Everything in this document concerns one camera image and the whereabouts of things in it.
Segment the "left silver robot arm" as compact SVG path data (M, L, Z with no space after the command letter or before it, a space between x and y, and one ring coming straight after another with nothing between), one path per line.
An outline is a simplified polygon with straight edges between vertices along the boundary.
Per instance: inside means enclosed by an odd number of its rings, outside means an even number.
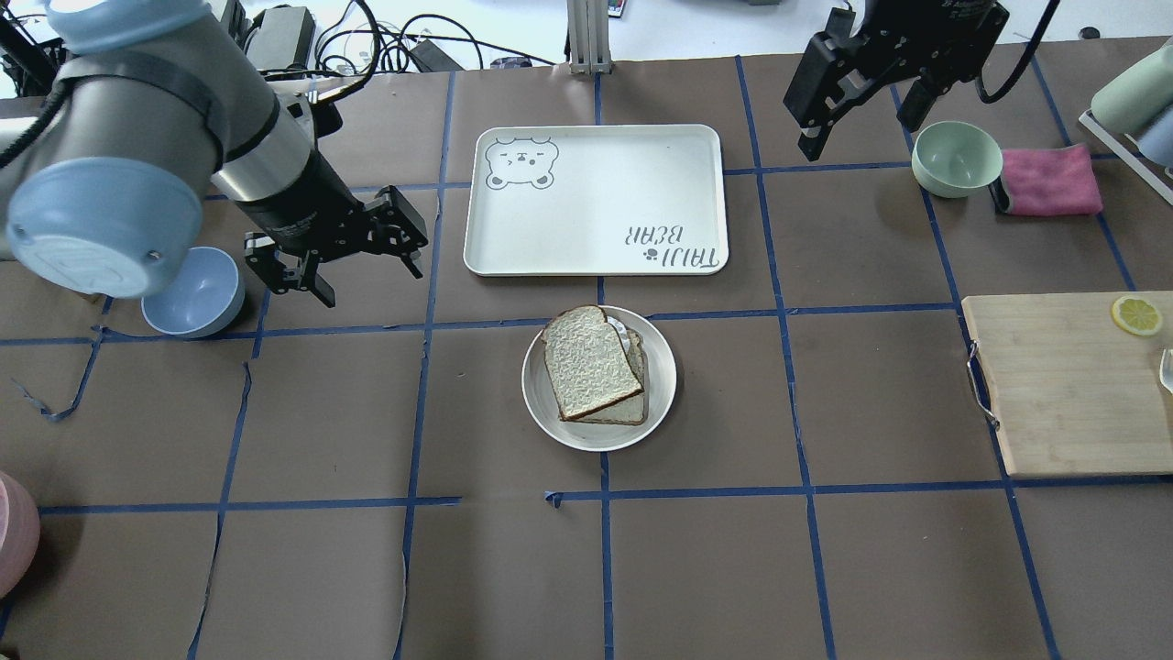
M163 292L216 188L253 223L270 292L334 306L325 263L394 256L419 279L422 215L387 185L362 202L317 147L330 98L280 93L204 1L47 1L72 52L41 113L4 143L4 260L81 295Z

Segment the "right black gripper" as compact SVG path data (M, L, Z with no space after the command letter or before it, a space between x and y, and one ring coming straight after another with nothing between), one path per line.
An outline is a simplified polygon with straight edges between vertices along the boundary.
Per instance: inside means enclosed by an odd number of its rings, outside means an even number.
M807 161L821 158L834 125L879 86L916 79L897 118L918 131L950 86L979 76L1010 16L997 1L863 1L861 8L861 23L850 1L832 8L784 93Z

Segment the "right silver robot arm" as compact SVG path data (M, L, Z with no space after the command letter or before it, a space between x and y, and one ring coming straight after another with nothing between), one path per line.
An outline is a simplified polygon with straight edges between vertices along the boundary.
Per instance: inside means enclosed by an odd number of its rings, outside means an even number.
M866 1L861 23L854 9L832 8L784 93L784 107L801 130L796 147L806 159L820 159L832 129L850 109L904 81L911 86L897 120L909 132L922 128L936 100L957 83L975 84L986 106L1001 101L1022 79L1059 6L1045 4L1013 72L994 91L983 68L1010 18L998 1Z

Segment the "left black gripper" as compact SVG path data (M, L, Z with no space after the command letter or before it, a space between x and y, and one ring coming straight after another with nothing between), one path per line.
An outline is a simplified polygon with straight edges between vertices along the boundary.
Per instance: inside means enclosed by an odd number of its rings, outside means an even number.
M240 209L264 234L246 234L244 259L269 292L308 292L335 308L335 291L320 264L347 256L389 256L421 280L427 222L396 185L357 199L332 169L305 169L285 191L244 200ZM280 252L298 258L289 266Z

